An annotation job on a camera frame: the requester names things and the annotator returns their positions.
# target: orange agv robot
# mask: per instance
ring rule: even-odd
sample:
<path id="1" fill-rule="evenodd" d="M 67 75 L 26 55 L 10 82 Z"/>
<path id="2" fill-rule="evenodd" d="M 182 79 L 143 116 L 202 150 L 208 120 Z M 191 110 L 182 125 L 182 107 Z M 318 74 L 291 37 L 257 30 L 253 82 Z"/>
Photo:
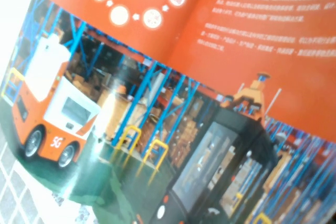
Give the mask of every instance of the orange agv robot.
<path id="1" fill-rule="evenodd" d="M 58 42 L 56 35 L 41 38 L 13 118 L 25 157 L 38 154 L 63 168 L 78 159 L 100 107 L 64 77 L 70 52 Z"/>

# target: yellow safety barrier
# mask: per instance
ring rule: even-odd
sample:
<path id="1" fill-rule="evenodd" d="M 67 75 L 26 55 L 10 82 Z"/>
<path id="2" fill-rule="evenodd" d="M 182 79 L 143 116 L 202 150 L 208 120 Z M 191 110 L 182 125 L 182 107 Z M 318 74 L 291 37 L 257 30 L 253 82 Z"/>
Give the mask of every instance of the yellow safety barrier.
<path id="1" fill-rule="evenodd" d="M 272 220 L 268 218 L 263 212 L 261 212 L 257 218 L 254 220 L 253 224 L 257 224 L 258 221 L 262 221 L 262 224 L 272 224 Z"/>
<path id="2" fill-rule="evenodd" d="M 7 78 L 6 78 L 6 81 L 5 81 L 4 88 L 2 89 L 2 92 L 1 92 L 1 97 L 4 97 L 4 96 L 5 96 L 6 87 L 7 87 L 7 85 L 8 85 L 8 82 L 9 82 L 9 80 L 10 80 L 10 76 L 11 76 L 12 74 L 15 75 L 17 78 L 19 78 L 19 80 L 21 80 L 21 81 L 23 81 L 23 80 L 25 79 L 25 77 L 24 77 L 19 71 L 17 71 L 16 68 L 12 68 L 12 69 L 9 71 L 8 75 L 7 75 Z"/>
<path id="3" fill-rule="evenodd" d="M 159 160 L 159 162 L 157 163 L 157 165 L 156 165 L 156 167 L 155 167 L 156 170 L 159 170 L 159 168 L 160 168 L 160 166 L 161 166 L 161 164 L 162 164 L 162 162 L 163 162 L 165 156 L 167 155 L 167 152 L 168 152 L 169 147 L 168 147 L 168 145 L 166 145 L 165 143 L 161 142 L 161 141 L 158 140 L 158 139 L 155 139 L 155 140 L 152 142 L 152 144 L 150 145 L 150 147 L 149 147 L 149 149 L 148 149 L 148 151 L 147 151 L 145 157 L 143 158 L 143 161 L 142 161 L 142 162 L 145 163 L 145 162 L 147 161 L 147 159 L 148 159 L 148 157 L 149 157 L 149 154 L 151 154 L 151 152 L 152 152 L 152 150 L 153 150 L 153 147 L 154 147 L 156 144 L 159 145 L 159 146 L 161 146 L 162 148 L 164 148 L 164 153 L 163 153 L 162 156 L 160 157 L 160 160 Z"/>
<path id="4" fill-rule="evenodd" d="M 241 200 L 243 199 L 243 195 L 241 193 L 237 193 L 236 194 L 236 198 L 238 199 L 238 201 L 235 203 L 235 206 L 232 209 L 232 214 L 236 211 L 237 207 L 239 206 L 239 203 L 241 202 Z"/>
<path id="5" fill-rule="evenodd" d="M 124 142 L 125 138 L 127 137 L 127 134 L 129 133 L 130 130 L 134 130 L 135 132 L 138 133 L 138 135 L 136 136 L 136 139 L 134 141 L 134 143 L 131 146 L 130 152 L 129 154 L 131 155 L 132 152 L 134 151 L 136 144 L 138 143 L 140 136 L 141 136 L 141 129 L 139 129 L 138 127 L 134 126 L 134 125 L 129 125 L 126 127 L 126 129 L 124 130 L 124 132 L 121 135 L 121 138 L 119 138 L 119 142 L 116 145 L 116 149 L 120 149 L 122 146 L 122 143 Z"/>

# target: orange banner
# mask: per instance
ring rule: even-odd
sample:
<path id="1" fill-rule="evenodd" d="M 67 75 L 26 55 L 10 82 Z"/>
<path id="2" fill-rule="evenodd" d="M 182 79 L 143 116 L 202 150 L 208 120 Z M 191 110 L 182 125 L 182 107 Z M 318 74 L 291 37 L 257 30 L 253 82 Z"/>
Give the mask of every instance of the orange banner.
<path id="1" fill-rule="evenodd" d="M 126 45 L 164 61 L 197 0 L 51 0 Z"/>
<path id="2" fill-rule="evenodd" d="M 199 0 L 169 65 L 224 94 L 267 72 L 269 115 L 333 141 L 335 2 Z"/>

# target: warehouse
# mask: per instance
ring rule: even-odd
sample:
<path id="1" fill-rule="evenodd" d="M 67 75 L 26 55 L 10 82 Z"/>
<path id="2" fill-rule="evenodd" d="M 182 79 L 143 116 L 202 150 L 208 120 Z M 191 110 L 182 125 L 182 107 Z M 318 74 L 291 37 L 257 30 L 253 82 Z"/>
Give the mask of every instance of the warehouse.
<path id="1" fill-rule="evenodd" d="M 114 170 L 113 174 L 122 185 L 120 191 L 125 195 L 123 204 L 130 204 L 132 217 L 139 214 L 144 223 L 147 223 L 164 196 L 169 181 L 183 168 L 189 154 L 196 152 L 199 145 L 197 135 L 202 127 L 211 123 L 221 103 L 232 99 L 233 94 L 224 96 L 137 52 L 67 13 L 50 0 L 32 0 L 29 11 L 8 67 L 11 74 L 8 74 L 7 82 L 2 83 L 1 103 L 6 104 L 8 111 L 15 105 L 20 90 L 24 88 L 20 81 L 27 77 L 39 41 L 57 34 L 60 44 L 67 47 L 71 54 L 64 77 L 90 102 L 101 108 L 101 113 L 97 114 L 93 123 L 88 143 L 81 149 L 78 162 L 88 164 L 94 159 L 97 165 L 90 168 L 92 174 L 99 169 L 106 170 L 104 176 L 96 177 L 85 174 L 85 166 L 81 167 L 80 173 L 71 169 L 58 171 L 45 166 L 44 160 L 39 161 L 39 165 L 48 167 L 49 180 L 58 177 L 60 188 L 65 185 L 61 181 L 63 178 L 69 182 L 72 181 L 74 171 L 75 174 L 79 173 L 84 182 L 77 191 L 87 193 L 93 190 L 101 198 L 111 190 L 116 194 L 108 185 L 105 187 L 106 181 L 115 180 L 115 177 L 110 178 L 108 169 Z M 264 82 L 264 77 L 259 76 L 258 84 Z M 237 93 L 244 92 L 247 86 L 242 84 L 237 87 Z M 245 108 L 241 103 L 235 105 L 233 111 L 236 114 L 245 113 Z M 262 193 L 253 205 L 253 211 L 248 213 L 246 223 L 257 219 L 264 223 L 272 223 L 271 220 L 277 223 L 318 223 L 318 220 L 326 216 L 331 217 L 336 194 L 335 145 L 275 119 L 262 120 L 265 120 L 268 137 L 272 142 L 277 142 L 276 153 L 281 159 L 265 182 L 260 184 Z M 13 128 L 3 125 L 6 122 L 1 122 L 1 126 L 3 131 L 7 129 L 7 138 L 14 137 L 9 132 Z M 216 149 L 212 144 L 203 149 L 207 158 Z M 121 151 L 115 152 L 118 146 Z M 210 188 L 216 186 L 223 174 L 227 157 L 231 160 L 233 156 L 223 158 L 218 174 L 212 178 L 211 186 L 209 184 Z M 141 167 L 142 161 L 147 165 L 143 171 L 139 171 L 137 169 Z M 252 161 L 243 160 L 241 166 L 238 166 L 241 172 L 232 175 L 234 183 L 229 188 L 235 193 L 221 195 L 220 203 L 224 211 L 230 212 L 232 216 L 244 211 L 241 199 L 250 193 L 252 185 L 259 183 L 257 174 L 261 168 L 258 162 Z M 136 180 L 138 172 L 141 179 Z M 37 177 L 43 176 L 36 169 L 34 173 Z M 68 174 L 71 179 L 68 180 L 64 174 Z M 129 189 L 124 183 L 133 180 L 138 184 Z M 51 186 L 58 182 L 42 183 Z M 97 189 L 88 186 L 92 183 L 96 183 Z M 139 187 L 146 190 L 138 192 Z M 60 189 L 66 196 L 71 197 L 73 194 L 65 191 Z M 141 202 L 146 199 L 152 202 L 143 207 Z M 96 215 L 102 223 L 108 223 L 106 212 L 110 207 L 109 200 L 111 199 L 104 198 L 104 204 L 96 209 Z M 129 219 L 122 220 L 125 222 L 121 223 L 129 223 Z"/>

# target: white arrow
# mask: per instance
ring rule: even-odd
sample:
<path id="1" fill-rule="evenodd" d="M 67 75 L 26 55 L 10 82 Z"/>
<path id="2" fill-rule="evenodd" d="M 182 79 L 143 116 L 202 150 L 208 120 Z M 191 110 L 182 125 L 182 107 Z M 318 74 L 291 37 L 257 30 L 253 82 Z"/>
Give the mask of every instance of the white arrow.
<path id="1" fill-rule="evenodd" d="M 137 14 L 137 13 L 135 13 L 135 14 L 133 15 L 133 19 L 134 19 L 134 20 L 139 20 L 139 19 L 140 19 L 140 15 Z"/>
<path id="2" fill-rule="evenodd" d="M 169 10 L 169 6 L 167 5 L 162 6 L 162 11 L 168 12 L 168 10 Z"/>
<path id="3" fill-rule="evenodd" d="M 113 5 L 113 1 L 112 1 L 112 0 L 108 0 L 108 1 L 106 2 L 106 5 L 107 5 L 108 7 L 111 7 L 111 6 Z"/>

